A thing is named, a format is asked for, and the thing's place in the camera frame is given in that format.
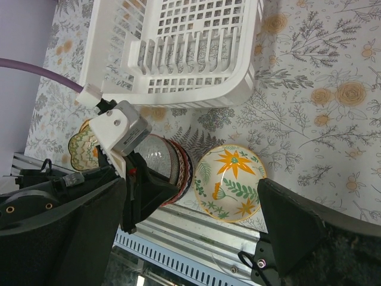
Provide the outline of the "tan patterned ceramic bowl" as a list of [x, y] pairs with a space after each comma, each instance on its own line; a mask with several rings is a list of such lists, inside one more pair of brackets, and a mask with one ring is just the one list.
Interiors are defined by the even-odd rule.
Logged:
[[168, 139], [164, 139], [170, 152], [171, 174], [170, 183], [181, 189], [184, 181], [185, 162], [180, 150]]

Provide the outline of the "red patterned ceramic bowl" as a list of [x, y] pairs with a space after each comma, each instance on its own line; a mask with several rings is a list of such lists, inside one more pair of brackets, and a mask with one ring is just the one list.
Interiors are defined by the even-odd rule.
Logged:
[[193, 167], [191, 166], [191, 159], [188, 156], [187, 152], [176, 142], [168, 139], [167, 142], [171, 144], [172, 147], [175, 148], [177, 154], [181, 155], [179, 158], [179, 177], [177, 180], [177, 187], [179, 189], [178, 193], [171, 199], [167, 200], [162, 206], [166, 206], [169, 204], [173, 204], [178, 201], [185, 194], [186, 190], [189, 188], [189, 185], [192, 180], [191, 171], [193, 171]]

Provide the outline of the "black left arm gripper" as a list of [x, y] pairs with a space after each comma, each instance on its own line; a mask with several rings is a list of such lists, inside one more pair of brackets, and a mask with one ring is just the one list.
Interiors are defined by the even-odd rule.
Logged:
[[128, 156], [122, 178], [96, 149], [90, 193], [61, 205], [45, 198], [1, 204], [1, 285], [101, 285], [117, 228], [136, 232], [178, 194], [139, 153]]

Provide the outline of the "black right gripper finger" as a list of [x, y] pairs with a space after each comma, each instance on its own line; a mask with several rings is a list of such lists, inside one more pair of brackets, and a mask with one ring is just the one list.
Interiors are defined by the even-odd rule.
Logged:
[[275, 264], [286, 285], [380, 285], [380, 226], [258, 183]]

